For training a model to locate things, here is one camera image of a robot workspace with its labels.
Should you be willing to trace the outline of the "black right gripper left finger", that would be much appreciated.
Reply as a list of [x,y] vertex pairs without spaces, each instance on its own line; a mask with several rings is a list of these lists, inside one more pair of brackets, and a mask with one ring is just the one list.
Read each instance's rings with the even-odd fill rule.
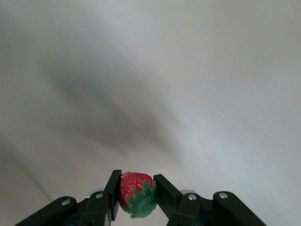
[[122,171],[114,170],[104,189],[91,191],[77,202],[69,196],[60,197],[17,223],[18,226],[109,226],[119,208]]

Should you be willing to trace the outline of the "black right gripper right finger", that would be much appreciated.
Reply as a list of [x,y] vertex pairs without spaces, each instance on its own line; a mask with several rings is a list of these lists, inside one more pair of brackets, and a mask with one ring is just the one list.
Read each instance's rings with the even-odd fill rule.
[[158,187],[158,205],[168,226],[264,226],[235,194],[219,191],[211,200],[194,192],[182,194],[162,174],[153,179]]

